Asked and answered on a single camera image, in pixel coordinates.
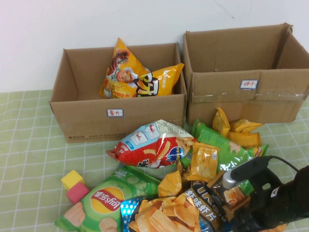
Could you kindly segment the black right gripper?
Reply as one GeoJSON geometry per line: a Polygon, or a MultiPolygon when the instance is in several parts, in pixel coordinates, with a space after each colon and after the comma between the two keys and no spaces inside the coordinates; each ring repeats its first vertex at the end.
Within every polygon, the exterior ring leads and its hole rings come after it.
{"type": "MultiPolygon", "coordinates": [[[[281,181],[277,177],[270,178],[256,178],[250,180],[250,183],[254,187],[254,191],[250,194],[249,206],[244,210],[242,214],[243,224],[231,224],[231,230],[233,232],[282,232],[284,231],[284,225],[278,225],[276,227],[266,225],[266,220],[269,215],[266,213],[266,209],[270,206],[270,194],[275,187],[281,185],[281,181]]],[[[243,207],[238,206],[224,206],[227,221],[230,223],[237,211],[243,207]]]]}

